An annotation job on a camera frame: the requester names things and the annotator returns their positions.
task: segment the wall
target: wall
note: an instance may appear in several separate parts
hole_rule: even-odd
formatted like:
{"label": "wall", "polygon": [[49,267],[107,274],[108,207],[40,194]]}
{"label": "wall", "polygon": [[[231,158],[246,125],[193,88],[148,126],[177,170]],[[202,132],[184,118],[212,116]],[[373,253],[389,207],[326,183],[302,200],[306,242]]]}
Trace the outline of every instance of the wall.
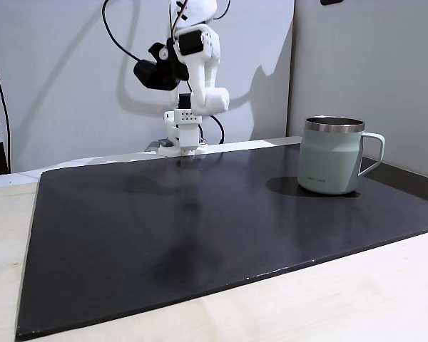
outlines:
{"label": "wall", "polygon": [[297,0],[294,27],[290,134],[312,115],[361,118],[389,164],[428,175],[428,0]]}
{"label": "wall", "polygon": [[[219,12],[228,0],[218,0]],[[110,41],[103,0],[0,0],[0,76],[11,121],[14,171],[80,157],[145,150],[165,137],[169,93],[145,89],[134,63]],[[285,135],[293,1],[232,0],[215,21],[222,61],[219,86],[232,98],[218,117],[226,141]],[[111,1],[116,38],[141,58],[164,41],[167,0]],[[0,116],[3,113],[0,105]],[[203,123],[210,143],[220,131]]]}

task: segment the black board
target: black board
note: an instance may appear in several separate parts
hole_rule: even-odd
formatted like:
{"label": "black board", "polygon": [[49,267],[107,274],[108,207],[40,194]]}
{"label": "black board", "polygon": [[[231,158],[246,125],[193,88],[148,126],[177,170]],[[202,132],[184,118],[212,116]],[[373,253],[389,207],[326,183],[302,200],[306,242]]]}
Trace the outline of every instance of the black board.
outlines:
{"label": "black board", "polygon": [[318,195],[298,187],[297,161],[298,150],[282,146],[45,172],[16,338],[138,314],[428,232],[428,178],[381,165],[352,194]]}

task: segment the cable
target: cable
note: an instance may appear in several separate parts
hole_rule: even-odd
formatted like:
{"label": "cable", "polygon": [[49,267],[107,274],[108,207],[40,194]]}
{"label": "cable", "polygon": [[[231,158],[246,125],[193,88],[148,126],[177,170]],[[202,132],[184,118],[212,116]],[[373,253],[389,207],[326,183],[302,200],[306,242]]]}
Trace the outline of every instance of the cable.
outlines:
{"label": "cable", "polygon": [[171,3],[168,5],[168,13],[170,14],[170,36],[171,36],[171,41],[174,43],[174,38],[173,38],[173,18],[171,18]]}
{"label": "cable", "polygon": [[178,23],[179,19],[183,16],[185,9],[187,8],[188,0],[184,1],[183,6],[180,9],[180,12],[178,14],[178,17],[174,21],[173,27],[171,28],[171,39],[174,41],[174,31],[176,30],[176,24]]}
{"label": "cable", "polygon": [[6,109],[5,97],[3,95],[3,89],[1,88],[1,84],[0,84],[0,98],[1,98],[1,104],[3,105],[3,111],[5,113],[6,134],[8,135],[8,137],[7,137],[7,141],[8,141],[8,172],[11,173],[11,132],[9,129],[8,109]]}
{"label": "cable", "polygon": [[222,145],[225,142],[225,131],[223,130],[223,126],[220,123],[219,119],[217,119],[214,115],[210,115],[210,117],[219,125],[220,131],[222,132],[222,138],[220,139],[219,145]]}
{"label": "cable", "polygon": [[128,52],[126,49],[124,49],[118,42],[117,40],[113,37],[113,34],[111,33],[111,30],[109,29],[108,23],[106,22],[106,16],[105,16],[105,10],[106,10],[106,5],[108,4],[109,0],[105,0],[105,2],[103,3],[103,7],[101,9],[101,16],[103,17],[103,23],[105,24],[106,30],[109,34],[109,37],[111,38],[111,40],[117,45],[118,48],[120,48],[124,53],[126,53],[127,55],[129,55],[131,58],[133,58],[135,61],[137,62],[141,62],[141,59],[139,59],[138,57],[136,57],[135,55],[133,55],[132,53]]}
{"label": "cable", "polygon": [[225,12],[223,12],[223,14],[221,16],[219,16],[218,18],[214,18],[214,20],[222,19],[227,14],[228,10],[230,9],[230,5],[231,5],[231,0],[228,0],[228,6],[227,6],[227,9],[225,10]]}

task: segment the light wood surface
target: light wood surface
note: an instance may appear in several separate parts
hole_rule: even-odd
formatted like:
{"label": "light wood surface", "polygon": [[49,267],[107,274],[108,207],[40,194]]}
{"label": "light wood surface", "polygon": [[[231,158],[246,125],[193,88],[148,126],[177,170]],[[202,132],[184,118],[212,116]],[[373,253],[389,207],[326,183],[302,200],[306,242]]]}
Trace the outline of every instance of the light wood surface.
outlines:
{"label": "light wood surface", "polygon": [[[14,340],[35,191],[0,187],[0,342]],[[37,341],[428,341],[428,234]]]}

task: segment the mug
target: mug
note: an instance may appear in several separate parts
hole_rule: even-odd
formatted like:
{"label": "mug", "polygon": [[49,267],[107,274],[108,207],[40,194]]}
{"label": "mug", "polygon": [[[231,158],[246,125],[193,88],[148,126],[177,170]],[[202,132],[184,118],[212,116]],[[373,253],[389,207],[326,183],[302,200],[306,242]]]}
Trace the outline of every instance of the mug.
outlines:
{"label": "mug", "polygon": [[[363,138],[380,141],[379,161],[360,172]],[[298,183],[321,194],[340,195],[355,191],[360,176],[381,163],[385,138],[366,133],[365,122],[357,119],[315,116],[305,121],[300,146]]]}

